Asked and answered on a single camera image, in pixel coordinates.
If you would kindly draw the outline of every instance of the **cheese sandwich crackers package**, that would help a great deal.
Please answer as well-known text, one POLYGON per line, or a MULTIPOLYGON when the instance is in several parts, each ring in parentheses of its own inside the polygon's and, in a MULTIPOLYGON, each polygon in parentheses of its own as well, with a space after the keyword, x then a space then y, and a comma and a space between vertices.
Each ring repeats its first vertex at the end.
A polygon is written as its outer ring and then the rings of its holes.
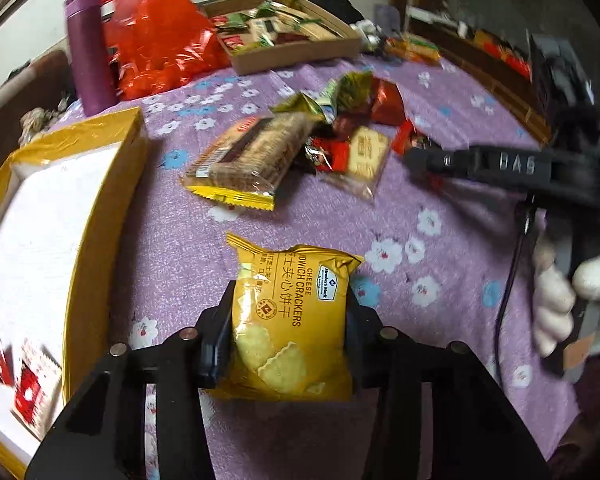
POLYGON ((268 251, 234 234, 234 352, 216 390, 265 400, 348 400, 344 354, 349 275, 361 256, 297 245, 268 251))

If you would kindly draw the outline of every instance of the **round seal logo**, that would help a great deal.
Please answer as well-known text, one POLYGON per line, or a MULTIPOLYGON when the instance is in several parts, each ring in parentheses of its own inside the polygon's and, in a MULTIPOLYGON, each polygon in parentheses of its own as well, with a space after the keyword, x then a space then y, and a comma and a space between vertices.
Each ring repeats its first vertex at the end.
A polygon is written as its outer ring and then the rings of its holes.
POLYGON ((278 308, 273 300, 260 300, 256 304, 256 314, 262 319, 271 319, 276 315, 278 308))

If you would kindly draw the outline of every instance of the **barcode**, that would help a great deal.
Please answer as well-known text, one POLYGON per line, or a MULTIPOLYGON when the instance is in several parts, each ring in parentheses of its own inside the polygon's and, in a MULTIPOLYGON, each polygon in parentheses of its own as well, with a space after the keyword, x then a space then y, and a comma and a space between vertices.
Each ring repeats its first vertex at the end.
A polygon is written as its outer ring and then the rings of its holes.
POLYGON ((209 169, 219 160, 221 160, 226 153, 230 150, 230 148, 218 148, 217 150, 215 150, 213 153, 211 153, 206 160, 204 161, 204 164, 202 164, 197 170, 196 170, 196 177, 208 177, 209 176, 209 169))

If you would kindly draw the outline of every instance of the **purple thermos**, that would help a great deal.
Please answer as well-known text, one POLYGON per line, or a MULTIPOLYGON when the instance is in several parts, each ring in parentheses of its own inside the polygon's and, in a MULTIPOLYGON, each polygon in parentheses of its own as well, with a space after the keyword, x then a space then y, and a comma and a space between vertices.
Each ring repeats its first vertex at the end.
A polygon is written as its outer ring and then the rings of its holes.
POLYGON ((67 0, 66 28, 75 88, 87 116, 118 102, 102 28, 102 0, 67 0))

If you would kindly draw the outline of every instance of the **red plastic bag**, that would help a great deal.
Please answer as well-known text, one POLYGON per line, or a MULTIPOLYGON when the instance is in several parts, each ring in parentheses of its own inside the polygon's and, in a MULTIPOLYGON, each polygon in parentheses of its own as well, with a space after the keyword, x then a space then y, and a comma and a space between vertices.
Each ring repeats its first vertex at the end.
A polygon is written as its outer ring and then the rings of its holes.
POLYGON ((229 60, 213 24, 190 0, 115 2, 105 23, 107 47, 116 47, 122 98, 137 99, 186 85, 229 60))

